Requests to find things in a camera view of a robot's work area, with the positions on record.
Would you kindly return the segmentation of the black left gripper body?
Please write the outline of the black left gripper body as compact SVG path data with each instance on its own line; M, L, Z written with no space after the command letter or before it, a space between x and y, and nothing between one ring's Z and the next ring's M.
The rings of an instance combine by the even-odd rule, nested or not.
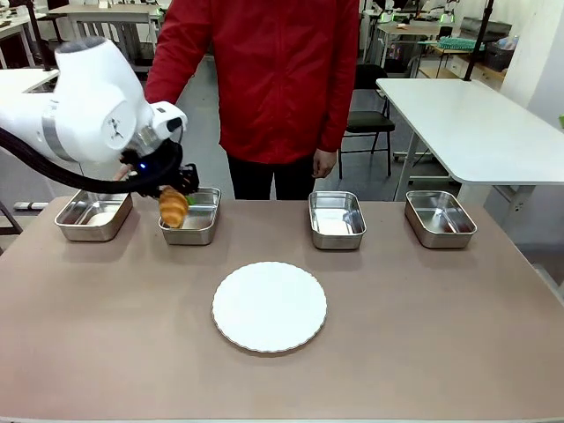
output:
M146 196L146 190L153 186L180 188L182 146L170 139L145 156L128 149L122 153L120 161L131 165L132 171L136 173L120 182L121 193L137 192Z

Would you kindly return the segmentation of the person's left hand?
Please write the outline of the person's left hand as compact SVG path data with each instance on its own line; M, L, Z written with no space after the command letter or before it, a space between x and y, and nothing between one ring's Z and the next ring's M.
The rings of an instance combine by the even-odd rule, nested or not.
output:
M327 177L337 162L336 152L326 152L317 149L313 158L313 177L322 179Z

